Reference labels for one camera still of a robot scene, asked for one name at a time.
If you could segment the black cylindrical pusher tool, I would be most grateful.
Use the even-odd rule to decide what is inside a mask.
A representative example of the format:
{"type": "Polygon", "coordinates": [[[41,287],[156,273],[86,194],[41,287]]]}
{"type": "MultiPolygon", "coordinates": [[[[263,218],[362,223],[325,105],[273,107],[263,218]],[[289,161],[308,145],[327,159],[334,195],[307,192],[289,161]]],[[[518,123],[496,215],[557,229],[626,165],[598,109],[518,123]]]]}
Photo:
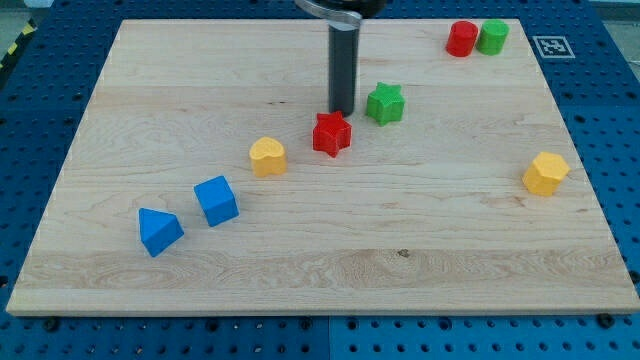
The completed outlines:
{"type": "Polygon", "coordinates": [[[355,108],[359,29],[338,22],[328,23],[329,111],[349,116],[355,108]]]}

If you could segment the grey robot end mount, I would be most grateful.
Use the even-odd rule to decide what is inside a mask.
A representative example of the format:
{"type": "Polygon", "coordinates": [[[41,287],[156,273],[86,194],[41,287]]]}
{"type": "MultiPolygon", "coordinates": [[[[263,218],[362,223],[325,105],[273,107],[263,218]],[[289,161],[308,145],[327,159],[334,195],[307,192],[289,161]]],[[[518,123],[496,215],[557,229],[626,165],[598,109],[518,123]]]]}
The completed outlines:
{"type": "Polygon", "coordinates": [[[313,17],[359,28],[364,19],[380,13],[386,0],[294,0],[294,4],[313,17]]]}

